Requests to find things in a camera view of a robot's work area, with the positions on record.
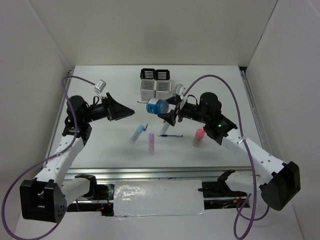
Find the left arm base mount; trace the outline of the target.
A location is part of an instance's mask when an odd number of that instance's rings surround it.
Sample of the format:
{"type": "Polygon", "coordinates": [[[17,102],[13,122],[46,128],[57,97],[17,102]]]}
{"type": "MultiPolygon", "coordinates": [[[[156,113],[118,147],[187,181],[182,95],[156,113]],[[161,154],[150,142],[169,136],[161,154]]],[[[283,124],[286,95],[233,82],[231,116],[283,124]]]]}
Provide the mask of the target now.
{"type": "Polygon", "coordinates": [[[78,174],[69,183],[76,199],[67,201],[68,212],[99,212],[106,217],[114,215],[114,184],[98,183],[90,174],[78,174]]]}

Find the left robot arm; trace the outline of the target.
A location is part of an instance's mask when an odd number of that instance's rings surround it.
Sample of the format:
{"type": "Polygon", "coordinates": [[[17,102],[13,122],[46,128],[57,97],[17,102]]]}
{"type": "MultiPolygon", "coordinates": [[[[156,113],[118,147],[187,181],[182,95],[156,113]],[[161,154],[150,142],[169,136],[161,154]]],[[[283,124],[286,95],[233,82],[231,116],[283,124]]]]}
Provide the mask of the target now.
{"type": "Polygon", "coordinates": [[[102,97],[101,103],[91,105],[80,95],[74,95],[67,100],[66,112],[60,146],[53,158],[32,180],[24,180],[19,187],[24,219],[60,223],[68,206],[78,197],[88,200],[97,197],[99,187],[94,176],[79,174],[71,183],[63,184],[65,176],[89,140],[91,122],[104,118],[117,121],[135,113],[109,93],[102,97]]]}

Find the blue highlighter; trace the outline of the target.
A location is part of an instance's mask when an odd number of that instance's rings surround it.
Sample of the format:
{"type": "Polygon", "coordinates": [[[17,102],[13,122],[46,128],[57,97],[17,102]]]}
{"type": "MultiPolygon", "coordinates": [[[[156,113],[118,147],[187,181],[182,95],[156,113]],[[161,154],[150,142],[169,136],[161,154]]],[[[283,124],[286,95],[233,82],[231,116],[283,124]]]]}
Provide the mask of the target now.
{"type": "Polygon", "coordinates": [[[131,144],[134,144],[144,130],[145,130],[145,126],[142,124],[139,125],[135,130],[135,132],[133,133],[132,137],[130,138],[129,142],[131,144]]]}

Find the blue glue jar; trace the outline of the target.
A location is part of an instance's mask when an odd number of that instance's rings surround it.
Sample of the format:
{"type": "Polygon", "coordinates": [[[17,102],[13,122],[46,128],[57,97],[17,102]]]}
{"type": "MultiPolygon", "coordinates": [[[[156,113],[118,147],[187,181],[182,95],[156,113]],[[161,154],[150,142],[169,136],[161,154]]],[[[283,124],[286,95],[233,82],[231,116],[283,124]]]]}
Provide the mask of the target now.
{"type": "Polygon", "coordinates": [[[150,98],[146,103],[146,111],[153,115],[167,114],[169,112],[169,103],[166,100],[150,98]]]}

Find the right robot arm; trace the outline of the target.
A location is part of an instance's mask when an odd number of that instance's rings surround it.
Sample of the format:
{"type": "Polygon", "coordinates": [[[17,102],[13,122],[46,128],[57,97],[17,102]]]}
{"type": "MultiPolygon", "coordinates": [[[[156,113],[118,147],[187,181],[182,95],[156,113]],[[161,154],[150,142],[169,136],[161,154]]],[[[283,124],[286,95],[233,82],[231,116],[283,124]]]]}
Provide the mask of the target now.
{"type": "Polygon", "coordinates": [[[259,185],[261,197],[272,209],[281,211],[301,190],[299,166],[293,161],[286,163],[274,157],[242,136],[240,125],[222,114],[222,103],[216,94],[205,92],[196,104],[189,103],[180,96],[171,97],[167,102],[175,108],[159,114],[159,118],[171,126],[183,119],[202,123],[210,139],[240,158],[252,160],[255,172],[263,180],[259,185]]]}

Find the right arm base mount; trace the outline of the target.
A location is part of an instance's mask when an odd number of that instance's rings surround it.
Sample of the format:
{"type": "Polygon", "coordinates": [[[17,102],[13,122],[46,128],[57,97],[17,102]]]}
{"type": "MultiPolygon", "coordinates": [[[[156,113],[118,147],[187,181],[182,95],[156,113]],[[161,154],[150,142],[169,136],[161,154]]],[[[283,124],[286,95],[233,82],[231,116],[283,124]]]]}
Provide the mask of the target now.
{"type": "Polygon", "coordinates": [[[238,203],[247,198],[245,192],[231,190],[227,185],[227,180],[234,173],[235,170],[227,170],[217,180],[201,183],[202,187],[198,191],[203,194],[205,210],[236,208],[238,203]]]}

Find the pink capped bottle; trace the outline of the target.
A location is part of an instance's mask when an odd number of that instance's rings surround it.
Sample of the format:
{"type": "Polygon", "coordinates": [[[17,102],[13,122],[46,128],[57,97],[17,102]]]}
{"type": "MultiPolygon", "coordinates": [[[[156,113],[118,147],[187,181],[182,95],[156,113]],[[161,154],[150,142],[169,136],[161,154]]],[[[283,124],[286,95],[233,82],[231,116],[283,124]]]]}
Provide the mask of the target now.
{"type": "Polygon", "coordinates": [[[195,147],[199,147],[202,144],[205,135],[206,132],[203,128],[197,129],[192,140],[192,145],[195,147]]]}

